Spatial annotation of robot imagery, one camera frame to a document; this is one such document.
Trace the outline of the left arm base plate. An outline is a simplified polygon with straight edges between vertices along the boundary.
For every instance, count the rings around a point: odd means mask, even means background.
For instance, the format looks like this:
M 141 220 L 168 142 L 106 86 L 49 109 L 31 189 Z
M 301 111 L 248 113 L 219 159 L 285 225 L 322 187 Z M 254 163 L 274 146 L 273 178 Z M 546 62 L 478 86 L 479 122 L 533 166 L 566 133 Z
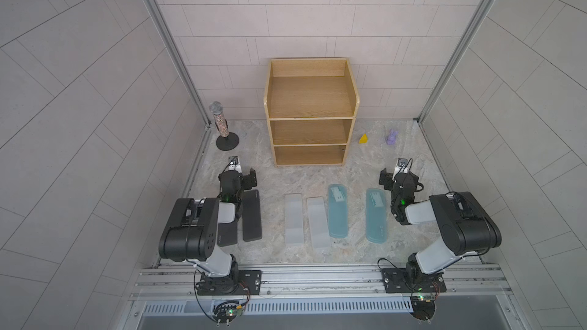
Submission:
M 261 270 L 240 270 L 238 274 L 225 277 L 203 275 L 195 282 L 199 296 L 244 296 L 258 295 L 262 279 Z

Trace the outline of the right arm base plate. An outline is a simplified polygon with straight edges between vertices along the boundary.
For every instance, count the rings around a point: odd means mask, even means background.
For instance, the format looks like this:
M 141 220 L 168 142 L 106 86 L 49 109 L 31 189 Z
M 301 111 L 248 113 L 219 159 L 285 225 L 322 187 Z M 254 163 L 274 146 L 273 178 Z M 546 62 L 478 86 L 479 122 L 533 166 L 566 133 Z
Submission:
M 410 273 L 407 269 L 394 267 L 382 268 L 380 272 L 385 293 L 446 293 L 446 283 L 440 273 Z

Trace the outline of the frosted white pencil case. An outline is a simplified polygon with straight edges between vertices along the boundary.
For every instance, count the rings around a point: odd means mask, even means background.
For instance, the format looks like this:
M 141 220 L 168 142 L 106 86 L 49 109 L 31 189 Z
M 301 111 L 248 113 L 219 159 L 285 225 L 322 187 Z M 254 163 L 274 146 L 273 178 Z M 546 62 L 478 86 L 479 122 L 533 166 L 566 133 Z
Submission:
M 285 244 L 304 244 L 303 202 L 301 194 L 285 196 Z
M 330 247 L 331 241 L 324 199 L 308 198 L 307 209 L 312 246 L 315 250 L 326 250 Z

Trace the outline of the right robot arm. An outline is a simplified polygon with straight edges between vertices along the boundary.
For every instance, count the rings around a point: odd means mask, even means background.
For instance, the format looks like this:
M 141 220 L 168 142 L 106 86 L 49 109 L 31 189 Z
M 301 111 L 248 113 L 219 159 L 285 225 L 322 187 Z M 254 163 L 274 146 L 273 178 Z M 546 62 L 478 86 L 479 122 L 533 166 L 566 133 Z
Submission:
M 380 172 L 379 184 L 391 193 L 391 213 L 402 225 L 435 222 L 440 238 L 412 254 L 406 265 L 406 281 L 414 286 L 431 280 L 447 267 L 467 257 L 479 257 L 501 245 L 497 224 L 471 192 L 447 192 L 417 202 L 423 190 L 419 177 L 402 169 Z

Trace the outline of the teal pencil case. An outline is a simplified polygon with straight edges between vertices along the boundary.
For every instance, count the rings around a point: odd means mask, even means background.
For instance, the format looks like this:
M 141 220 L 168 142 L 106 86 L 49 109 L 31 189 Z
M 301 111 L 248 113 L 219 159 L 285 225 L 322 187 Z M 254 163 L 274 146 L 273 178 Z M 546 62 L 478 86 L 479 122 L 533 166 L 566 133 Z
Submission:
M 367 189 L 365 203 L 365 236 L 375 244 L 384 244 L 388 237 L 388 204 L 380 189 Z
M 332 238 L 346 238 L 349 232 L 348 195 L 346 187 L 333 184 L 328 187 L 328 227 Z

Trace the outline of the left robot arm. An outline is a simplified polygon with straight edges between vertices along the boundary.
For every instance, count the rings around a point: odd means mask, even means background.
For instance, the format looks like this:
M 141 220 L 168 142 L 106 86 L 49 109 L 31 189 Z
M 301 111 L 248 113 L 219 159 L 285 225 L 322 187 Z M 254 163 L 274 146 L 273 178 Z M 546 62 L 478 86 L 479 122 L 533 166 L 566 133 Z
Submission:
M 158 244 L 161 258 L 188 262 L 211 279 L 236 280 L 238 264 L 223 247 L 242 239 L 262 239 L 261 204 L 254 169 L 245 175 L 237 169 L 219 175 L 220 193 L 214 198 L 179 198 L 172 209 Z

